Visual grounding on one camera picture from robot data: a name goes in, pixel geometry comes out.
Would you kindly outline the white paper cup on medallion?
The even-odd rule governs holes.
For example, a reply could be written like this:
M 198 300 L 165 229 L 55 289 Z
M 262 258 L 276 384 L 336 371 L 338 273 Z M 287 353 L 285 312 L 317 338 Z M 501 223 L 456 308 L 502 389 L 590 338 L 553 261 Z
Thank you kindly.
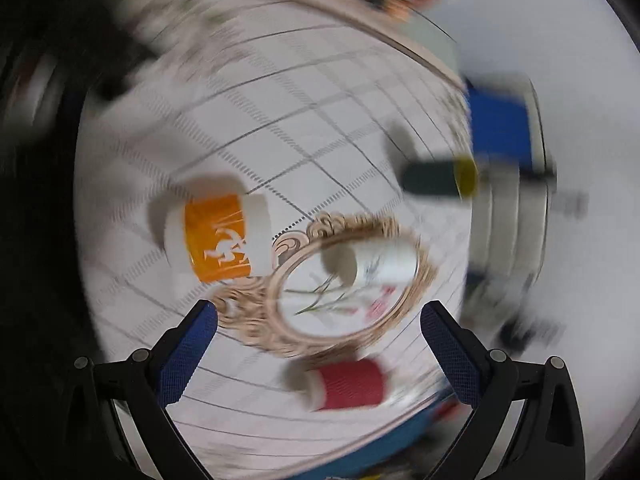
M 416 246 L 403 238 L 339 242 L 322 252 L 322 263 L 346 287 L 407 285 L 416 275 Z

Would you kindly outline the red ripple paper cup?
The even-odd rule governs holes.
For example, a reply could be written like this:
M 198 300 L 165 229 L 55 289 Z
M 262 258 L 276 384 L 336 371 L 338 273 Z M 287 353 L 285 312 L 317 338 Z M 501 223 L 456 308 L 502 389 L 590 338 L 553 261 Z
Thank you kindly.
M 385 400 L 387 375 L 377 360 L 342 361 L 306 370 L 303 385 L 311 411 L 372 408 Z

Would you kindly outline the floral diamond pattern tablecloth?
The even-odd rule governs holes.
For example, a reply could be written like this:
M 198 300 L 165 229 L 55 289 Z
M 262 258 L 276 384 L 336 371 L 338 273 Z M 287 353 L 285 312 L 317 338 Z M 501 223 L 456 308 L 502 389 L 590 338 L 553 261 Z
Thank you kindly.
M 326 477 L 445 391 L 419 312 L 459 311 L 471 211 L 404 194 L 396 171 L 470 149 L 454 46 L 425 18 L 342 0 L 113 2 L 160 57 L 82 118 L 76 222 L 101 348 L 126 358 L 213 300 L 219 332 L 169 408 L 180 434 L 217 479 Z M 168 211 L 226 194 L 265 197 L 273 272 L 183 287 Z M 326 248 L 377 237 L 416 246 L 410 283 L 346 287 L 324 267 Z M 384 368 L 384 402 L 311 411 L 306 370 L 361 359 Z

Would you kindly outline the dark green plastic cup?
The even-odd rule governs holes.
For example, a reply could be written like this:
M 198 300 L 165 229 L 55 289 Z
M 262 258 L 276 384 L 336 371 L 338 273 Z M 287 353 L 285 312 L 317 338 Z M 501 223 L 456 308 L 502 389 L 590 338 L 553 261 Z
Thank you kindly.
M 399 183 L 415 196 L 466 200 L 476 192 L 478 169 L 472 158 L 464 157 L 410 162 L 401 170 Z

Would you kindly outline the orange and white paper cup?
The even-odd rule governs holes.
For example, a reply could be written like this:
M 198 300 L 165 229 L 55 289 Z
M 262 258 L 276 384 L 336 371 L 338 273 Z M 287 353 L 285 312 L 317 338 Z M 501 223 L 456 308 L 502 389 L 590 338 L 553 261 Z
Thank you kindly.
M 226 195 L 172 208 L 164 249 L 181 286 L 272 272 L 271 218 L 261 195 Z

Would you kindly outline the chair with blue board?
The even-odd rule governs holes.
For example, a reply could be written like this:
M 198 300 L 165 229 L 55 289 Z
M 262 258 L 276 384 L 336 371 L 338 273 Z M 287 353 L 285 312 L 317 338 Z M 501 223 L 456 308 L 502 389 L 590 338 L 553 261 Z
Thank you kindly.
M 473 152 L 545 172 L 549 156 L 532 81 L 518 74 L 489 74 L 468 78 L 466 84 Z

